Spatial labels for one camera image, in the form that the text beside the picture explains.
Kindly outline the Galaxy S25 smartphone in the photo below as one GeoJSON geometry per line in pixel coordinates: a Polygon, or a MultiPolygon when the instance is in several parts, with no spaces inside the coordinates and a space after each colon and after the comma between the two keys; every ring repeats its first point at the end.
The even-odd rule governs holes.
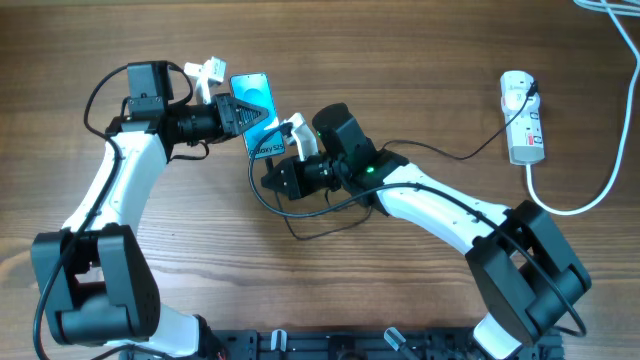
{"type": "Polygon", "coordinates": [[[230,77],[230,88],[237,99],[258,110],[257,114],[252,113],[250,117],[259,119],[259,122],[244,133],[248,155],[255,154],[255,159],[258,160],[284,154],[286,149],[280,133],[275,133],[257,148],[259,141],[279,125],[267,74],[262,72],[233,75],[230,77]]]}

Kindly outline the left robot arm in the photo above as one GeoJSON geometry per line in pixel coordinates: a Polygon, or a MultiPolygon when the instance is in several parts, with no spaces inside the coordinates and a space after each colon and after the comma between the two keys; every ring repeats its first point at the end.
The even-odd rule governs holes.
{"type": "Polygon", "coordinates": [[[32,341],[44,358],[42,333],[61,345],[98,347],[104,356],[221,359],[226,350],[206,320],[160,300],[136,233],[151,190],[176,145],[209,145],[238,137],[267,109],[228,93],[193,104],[176,99],[176,65],[123,66],[129,93],[100,132],[101,166],[81,205],[55,232],[38,234],[31,261],[40,297],[32,341]]]}

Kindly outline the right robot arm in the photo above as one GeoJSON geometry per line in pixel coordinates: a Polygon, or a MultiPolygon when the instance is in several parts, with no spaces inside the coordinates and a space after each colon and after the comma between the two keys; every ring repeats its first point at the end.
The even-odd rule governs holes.
{"type": "Polygon", "coordinates": [[[487,315],[475,326],[475,344],[507,359],[558,330],[570,316],[575,337],[586,326],[574,305],[591,288],[586,268],[538,204],[515,208],[485,202],[424,173],[407,158],[378,149],[343,103],[306,122],[300,114],[274,120],[263,138],[280,137],[298,149],[261,179],[262,187],[298,200],[320,190],[344,190],[352,203],[415,224],[465,257],[487,315]]]}

